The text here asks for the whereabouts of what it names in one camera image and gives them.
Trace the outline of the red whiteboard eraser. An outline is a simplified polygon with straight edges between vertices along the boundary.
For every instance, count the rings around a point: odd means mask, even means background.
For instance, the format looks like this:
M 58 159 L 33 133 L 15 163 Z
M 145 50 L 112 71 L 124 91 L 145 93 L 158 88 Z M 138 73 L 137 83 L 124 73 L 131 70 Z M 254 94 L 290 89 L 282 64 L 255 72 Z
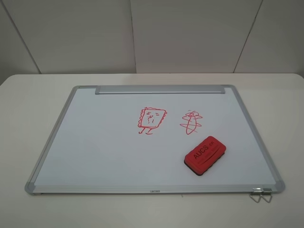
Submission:
M 213 136 L 208 136 L 193 150 L 186 154 L 185 165 L 196 175 L 203 175 L 226 151 L 226 146 Z

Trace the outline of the white aluminium-framed whiteboard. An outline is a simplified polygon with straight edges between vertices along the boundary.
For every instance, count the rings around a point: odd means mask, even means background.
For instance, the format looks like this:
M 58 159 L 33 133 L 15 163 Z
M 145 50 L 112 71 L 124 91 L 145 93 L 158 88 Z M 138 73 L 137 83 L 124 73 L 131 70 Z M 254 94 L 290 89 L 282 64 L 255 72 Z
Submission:
M 203 175 L 184 163 L 208 136 L 225 154 Z M 75 86 L 25 185 L 28 194 L 282 192 L 233 85 Z

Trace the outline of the left metal hanging clip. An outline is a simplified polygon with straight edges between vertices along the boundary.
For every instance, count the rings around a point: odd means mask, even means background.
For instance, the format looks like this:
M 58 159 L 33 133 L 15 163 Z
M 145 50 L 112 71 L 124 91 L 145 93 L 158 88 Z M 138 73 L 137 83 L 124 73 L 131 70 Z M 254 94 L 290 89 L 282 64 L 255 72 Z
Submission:
M 262 198 L 262 192 L 261 188 L 253 188 L 249 196 L 255 203 L 259 203 Z

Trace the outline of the metal hanging clip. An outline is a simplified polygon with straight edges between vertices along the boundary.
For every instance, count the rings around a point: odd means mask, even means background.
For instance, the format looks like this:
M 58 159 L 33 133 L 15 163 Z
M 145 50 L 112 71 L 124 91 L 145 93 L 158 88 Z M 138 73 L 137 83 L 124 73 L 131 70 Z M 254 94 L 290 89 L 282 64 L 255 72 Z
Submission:
M 249 196 L 255 203 L 259 203 L 262 198 L 262 192 L 261 188 L 253 188 Z
M 271 188 L 263 188 L 260 193 L 260 197 L 267 203 L 271 203 L 273 195 L 273 191 Z

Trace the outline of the right metal hanging clip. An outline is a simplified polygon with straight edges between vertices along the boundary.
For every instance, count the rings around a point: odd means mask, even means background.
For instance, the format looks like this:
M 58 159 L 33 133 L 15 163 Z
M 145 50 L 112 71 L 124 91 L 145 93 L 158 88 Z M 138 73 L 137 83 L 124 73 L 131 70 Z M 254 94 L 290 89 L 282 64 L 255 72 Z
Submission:
M 260 193 L 260 197 L 267 203 L 271 203 L 273 195 L 273 191 L 271 188 L 263 188 Z

